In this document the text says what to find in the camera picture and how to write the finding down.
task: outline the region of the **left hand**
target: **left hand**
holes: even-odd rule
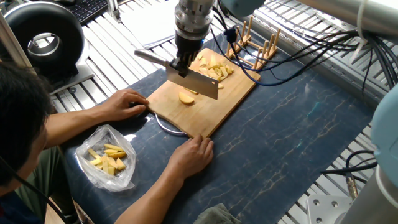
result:
[[[130,103],[140,103],[130,107]],[[120,121],[145,111],[148,100],[132,89],[119,90],[102,105],[96,106],[104,116],[104,121]]]

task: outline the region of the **potato slice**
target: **potato slice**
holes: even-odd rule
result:
[[[225,65],[225,69],[226,69],[226,71],[228,72],[228,75],[230,75],[230,74],[232,74],[232,73],[234,72],[234,69],[231,68],[231,67],[228,66],[228,65]]]
[[[98,164],[102,163],[102,160],[101,160],[101,158],[99,158],[99,159],[95,159],[93,161],[90,161],[90,163],[93,164],[94,166],[97,166]]]
[[[108,173],[111,175],[114,175],[114,167],[113,166],[108,167]]]
[[[214,55],[211,56],[211,61],[208,64],[208,66],[213,69],[217,68],[217,61],[216,61],[216,57]]]
[[[202,58],[199,64],[199,67],[206,67],[207,66],[207,60],[206,58]]]
[[[124,152],[124,150],[122,148],[120,148],[119,146],[114,146],[114,145],[111,145],[111,144],[105,144],[104,146],[107,147],[108,149],[114,149],[114,150],[117,150],[119,152]]]
[[[101,156],[98,155],[93,149],[89,149],[88,153],[90,153],[95,159],[101,159]]]
[[[107,153],[107,155],[113,154],[113,153],[117,153],[119,151],[115,150],[115,149],[107,149],[104,151],[105,153]]]
[[[180,92],[180,93],[178,94],[178,97],[180,98],[180,101],[181,101],[183,104],[186,104],[186,105],[189,105],[189,104],[191,104],[191,103],[193,103],[193,102],[195,101],[195,99],[193,99],[192,97],[186,95],[186,94],[183,93],[183,92]]]
[[[208,75],[207,68],[199,68],[199,72],[202,73],[202,75]]]
[[[209,72],[209,76],[214,79],[218,79],[218,75],[215,72]]]
[[[228,76],[228,72],[226,71],[225,67],[221,67],[220,70],[221,70],[221,72],[223,73],[223,76],[224,76],[224,77],[227,77],[227,76]]]
[[[107,156],[102,157],[102,169],[104,170],[104,172],[108,173],[108,157]]]
[[[119,166],[116,164],[116,161],[112,157],[108,157],[108,165],[111,165],[115,168],[118,168]]]
[[[120,160],[120,158],[116,159],[116,164],[118,165],[118,170],[123,170],[126,168],[126,165]]]
[[[193,94],[196,94],[196,95],[198,94],[197,92],[195,92],[195,91],[193,91],[193,90],[190,90],[190,89],[188,89],[188,88],[185,88],[185,87],[184,87],[184,89],[190,91],[190,92],[193,93]]]
[[[109,156],[116,159],[116,158],[122,158],[125,155],[126,155],[126,152],[118,152],[118,153],[110,154]]]
[[[215,71],[216,71],[216,74],[217,74],[217,75],[223,75],[223,73],[221,72],[221,70],[220,70],[219,68],[216,68]]]

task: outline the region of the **person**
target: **person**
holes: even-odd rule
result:
[[[142,105],[130,108],[131,102]],[[50,114],[45,83],[29,69],[0,62],[0,157],[51,197],[70,223],[79,223],[56,146],[102,122],[140,114],[147,104],[145,97],[125,89],[91,109]],[[161,223],[184,180],[210,163],[213,145],[197,136],[178,147],[157,182],[116,223]],[[21,185],[0,162],[0,223],[43,223],[46,208],[46,200]]]

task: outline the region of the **gray cloth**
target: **gray cloth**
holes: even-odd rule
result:
[[[193,224],[242,224],[233,217],[223,203],[207,208]]]

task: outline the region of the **dark blue mat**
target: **dark blue mat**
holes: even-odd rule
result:
[[[225,49],[226,42],[221,44]],[[216,50],[214,40],[206,46]],[[287,55],[281,52],[274,57],[283,58]],[[273,71],[284,78],[301,67],[290,62]],[[261,75],[263,82],[276,82],[269,72]],[[165,72],[158,70],[131,88],[149,96],[164,81]],[[212,135],[214,161],[185,182],[164,223],[193,223],[218,203],[243,223],[278,222],[371,115],[361,102],[311,70],[281,86],[256,87]],[[138,158],[134,189],[111,193],[94,188],[80,170],[75,148],[94,128],[64,146],[73,198],[95,223],[113,223],[152,186],[174,149],[186,141],[163,132],[151,114],[111,125],[132,138]]]

